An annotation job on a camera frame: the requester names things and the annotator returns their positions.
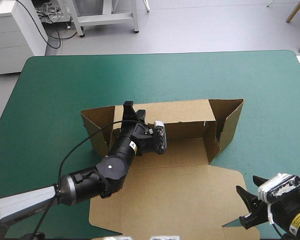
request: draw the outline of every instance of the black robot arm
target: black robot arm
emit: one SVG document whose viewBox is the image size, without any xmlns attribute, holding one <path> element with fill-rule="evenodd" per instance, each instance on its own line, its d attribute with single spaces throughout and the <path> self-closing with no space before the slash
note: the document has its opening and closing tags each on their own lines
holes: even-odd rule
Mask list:
<svg viewBox="0 0 300 240">
<path fill-rule="evenodd" d="M 241 225 L 249 229 L 269 221 L 286 231 L 282 240 L 300 240 L 300 178 L 279 173 L 270 180 L 253 176 L 253 182 L 259 187 L 258 196 L 236 186 L 249 211 L 239 217 Z"/>
<path fill-rule="evenodd" d="M 164 124 L 155 121 L 154 128 L 149 128 L 145 124 L 145 115 L 145 110 L 134 111 L 132 101 L 124 103 L 124 122 L 108 155 L 95 166 L 65 175 L 60 184 L 60 203 L 73 205 L 98 195 L 108 198 L 123 187 L 135 155 L 165 153 L 167 141 Z"/>
<path fill-rule="evenodd" d="M 64 175 L 60 184 L 0 198 L 0 240 L 8 228 L 50 206 L 65 204 L 72 206 L 90 198 L 108 198 L 118 192 L 124 184 L 135 155 L 166 152 L 165 125 L 155 121 L 153 128 L 145 123 L 145 110 L 133 109 L 133 102 L 123 105 L 120 134 L 110 148 L 108 155 L 98 164 Z M 32 239 L 31 234 L 22 237 Z"/>
</svg>

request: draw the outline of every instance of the green table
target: green table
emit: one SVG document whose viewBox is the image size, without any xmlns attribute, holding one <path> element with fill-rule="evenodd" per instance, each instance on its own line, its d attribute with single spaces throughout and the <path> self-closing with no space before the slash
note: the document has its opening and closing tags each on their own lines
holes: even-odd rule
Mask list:
<svg viewBox="0 0 300 240">
<path fill-rule="evenodd" d="M 254 193 L 254 174 L 300 176 L 300 65 L 290 51 L 32 57 L 0 119 L 0 197 L 57 181 L 61 159 L 87 136 L 80 110 L 125 100 L 237 98 L 245 103 L 236 136 L 212 164 L 239 170 Z M 98 159 L 87 142 L 64 173 Z M 48 238 L 111 233 L 89 225 L 88 216 L 88 201 L 60 205 L 40 230 Z M 14 225 L 8 237 L 33 231 L 39 217 Z M 277 237 L 267 224 L 259 229 L 263 238 Z"/>
</svg>

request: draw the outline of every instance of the white drawer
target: white drawer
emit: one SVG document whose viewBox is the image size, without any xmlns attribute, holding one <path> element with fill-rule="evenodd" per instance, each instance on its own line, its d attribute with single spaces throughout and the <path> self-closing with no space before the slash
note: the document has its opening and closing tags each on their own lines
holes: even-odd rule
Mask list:
<svg viewBox="0 0 300 240">
<path fill-rule="evenodd" d="M 27 59 L 32 56 L 28 46 L 0 48 L 0 74 L 21 72 Z"/>
<path fill-rule="evenodd" d="M 16 31 L 20 31 L 20 28 L 12 16 L 0 17 L 0 33 Z"/>
<path fill-rule="evenodd" d="M 21 31 L 0 33 L 0 49 L 27 45 L 27 41 Z"/>
</svg>

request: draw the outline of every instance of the black cable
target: black cable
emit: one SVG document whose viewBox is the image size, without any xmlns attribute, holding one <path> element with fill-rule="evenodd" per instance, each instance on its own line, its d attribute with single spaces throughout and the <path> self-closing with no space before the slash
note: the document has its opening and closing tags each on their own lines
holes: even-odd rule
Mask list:
<svg viewBox="0 0 300 240">
<path fill-rule="evenodd" d="M 41 12 L 41 11 L 36 11 L 37 14 L 41 14 L 39 17 L 40 18 L 44 18 L 44 17 L 49 17 L 47 14 Z M 75 32 L 73 35 L 71 36 L 68 36 L 68 37 L 63 37 L 63 38 L 60 38 L 60 37 L 55 37 L 55 36 L 51 36 L 50 34 L 46 33 L 50 38 L 53 38 L 53 39 L 58 39 L 58 40 L 67 40 L 67 39 L 71 39 L 73 38 L 77 32 Z"/>
<path fill-rule="evenodd" d="M 114 121 L 111 123 L 108 123 L 107 125 L 103 126 L 102 128 L 100 128 L 98 131 L 94 132 L 92 135 L 87 136 L 84 140 L 82 140 L 81 142 L 79 142 L 76 146 L 74 146 L 69 152 L 68 154 L 63 158 L 63 160 L 61 161 L 60 167 L 59 167 L 59 175 L 58 175 L 58 189 L 60 190 L 60 186 L 61 186 L 61 174 L 62 174 L 62 167 L 65 163 L 65 161 L 67 160 L 67 158 L 78 148 L 80 147 L 84 142 L 86 142 L 87 140 L 89 140 L 90 138 L 92 138 L 94 135 L 96 135 L 97 133 L 99 133 L 100 131 L 102 131 L 105 128 L 108 128 L 114 124 L 119 124 L 119 123 L 138 123 L 138 124 L 143 124 L 143 125 L 147 125 L 144 122 L 141 121 L 135 121 L 135 120 L 120 120 L 120 121 Z"/>
<path fill-rule="evenodd" d="M 279 231 L 279 229 L 277 228 L 277 226 L 275 224 L 272 224 L 272 226 L 273 226 L 274 230 L 276 231 L 276 233 L 280 236 L 280 238 L 282 238 L 283 236 L 282 236 L 281 232 Z"/>
<path fill-rule="evenodd" d="M 58 185 L 57 188 L 58 190 L 60 190 L 61 187 L 61 174 L 62 174 L 62 167 L 65 163 L 65 161 L 67 160 L 67 158 L 78 148 L 80 147 L 84 142 L 86 142 L 87 140 L 89 140 L 90 138 L 92 138 L 94 135 L 96 135 L 97 133 L 99 133 L 100 131 L 104 130 L 105 128 L 108 128 L 114 124 L 119 124 L 119 123 L 137 123 L 137 124 L 143 124 L 143 125 L 147 125 L 144 122 L 141 121 L 135 121 L 135 120 L 120 120 L 120 121 L 114 121 L 111 123 L 108 123 L 107 125 L 103 126 L 102 128 L 100 128 L 99 130 L 97 130 L 96 132 L 94 132 L 92 135 L 87 136 L 84 140 L 82 140 L 81 142 L 79 142 L 76 146 L 74 146 L 68 153 L 67 155 L 63 158 L 63 160 L 60 163 L 60 167 L 59 167 L 59 174 L 58 174 Z M 46 209 L 44 210 L 39 222 L 37 223 L 32 235 L 31 235 L 31 239 L 33 240 L 35 235 L 37 234 L 43 220 L 45 219 L 47 212 L 49 211 L 50 207 L 52 206 L 54 200 L 56 199 L 57 195 L 55 194 L 53 196 L 53 198 L 51 198 L 51 201 L 49 202 L 49 204 L 47 205 Z"/>
<path fill-rule="evenodd" d="M 31 15 L 31 13 L 29 12 L 29 10 L 26 8 L 26 6 L 22 3 L 22 2 L 20 2 L 19 0 L 16 0 L 19 4 L 21 4 L 21 6 L 27 11 L 27 13 L 30 15 L 30 17 L 31 17 L 31 19 L 32 19 L 32 21 L 34 22 L 34 24 L 35 24 L 35 26 L 36 26 L 36 29 L 39 31 L 39 34 L 41 35 L 41 37 L 42 37 L 42 39 L 45 41 L 45 43 L 49 46 L 49 47 L 51 47 L 51 48 L 53 48 L 53 49 L 59 49 L 60 47 L 61 47 L 61 39 L 59 40 L 59 46 L 52 46 L 51 44 L 49 44 L 48 43 L 48 41 L 44 38 L 44 36 L 42 35 L 42 33 L 41 33 L 41 31 L 40 31 L 40 29 L 39 29 L 39 27 L 38 27 L 38 25 L 37 25 L 37 23 L 36 23 L 36 21 L 34 20 L 34 18 L 32 17 L 32 15 Z"/>
<path fill-rule="evenodd" d="M 38 232 L 38 230 L 39 230 L 39 228 L 40 228 L 42 222 L 44 221 L 44 219 L 45 219 L 45 217 L 46 217 L 46 215 L 47 215 L 47 212 L 49 211 L 49 209 L 50 209 L 50 207 L 52 206 L 53 202 L 55 201 L 56 197 L 57 197 L 57 195 L 55 194 L 55 195 L 53 196 L 53 198 L 51 198 L 49 204 L 46 206 L 46 209 L 44 210 L 44 212 L 43 212 L 43 214 L 42 214 L 42 216 L 41 216 L 39 222 L 37 223 L 37 225 L 36 225 L 36 227 L 35 227 L 35 229 L 34 229 L 32 235 L 31 235 L 31 238 L 30 238 L 31 240 L 33 240 L 34 237 L 36 236 L 36 234 L 37 234 L 37 232 Z"/>
<path fill-rule="evenodd" d="M 67 40 L 67 39 L 71 39 L 73 38 L 75 35 L 77 34 L 77 32 L 75 32 L 73 35 L 71 36 L 68 36 L 68 37 L 63 37 L 63 38 L 57 38 L 57 37 L 54 37 L 54 36 L 51 36 L 47 33 L 47 35 L 50 37 L 50 38 L 53 38 L 53 39 L 60 39 L 60 40 Z"/>
</svg>

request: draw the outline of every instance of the cardboard box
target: cardboard box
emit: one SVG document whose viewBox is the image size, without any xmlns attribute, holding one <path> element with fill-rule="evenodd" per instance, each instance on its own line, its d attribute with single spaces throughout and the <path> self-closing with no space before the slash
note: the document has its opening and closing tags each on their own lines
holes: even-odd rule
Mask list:
<svg viewBox="0 0 300 240">
<path fill-rule="evenodd" d="M 135 104 L 146 110 L 145 120 L 165 123 L 168 148 L 136 156 L 123 189 L 110 198 L 90 202 L 93 226 L 149 240 L 151 236 L 178 235 L 182 240 L 257 240 L 259 232 L 221 226 L 247 213 L 236 193 L 245 186 L 238 171 L 209 165 L 231 142 L 243 99 L 201 99 Z M 123 106 L 81 111 L 89 135 L 105 124 L 122 119 Z M 101 156 L 119 134 L 121 125 L 91 138 Z"/>
</svg>

